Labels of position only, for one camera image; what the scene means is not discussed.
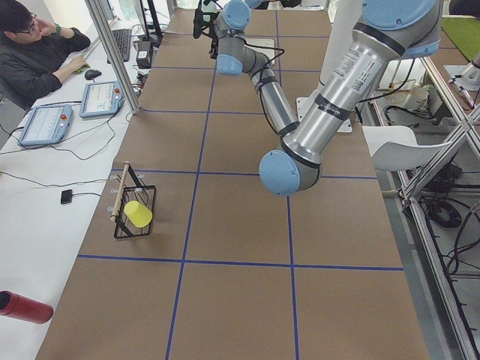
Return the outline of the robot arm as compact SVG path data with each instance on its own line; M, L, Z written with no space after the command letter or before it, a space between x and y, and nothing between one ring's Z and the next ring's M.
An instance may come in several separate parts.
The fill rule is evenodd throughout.
M279 2L283 8L294 8L302 3L302 0L245 0L251 9L267 10L272 2Z
M437 51L443 6L439 1L362 1L352 43L298 120L269 58L246 41L245 28L258 5L229 1L218 10L215 1L200 1L193 37L212 39L211 57L218 73L250 77L271 128L280 137L279 147L260 161L259 176L269 192L289 196L317 183L323 150L390 61Z

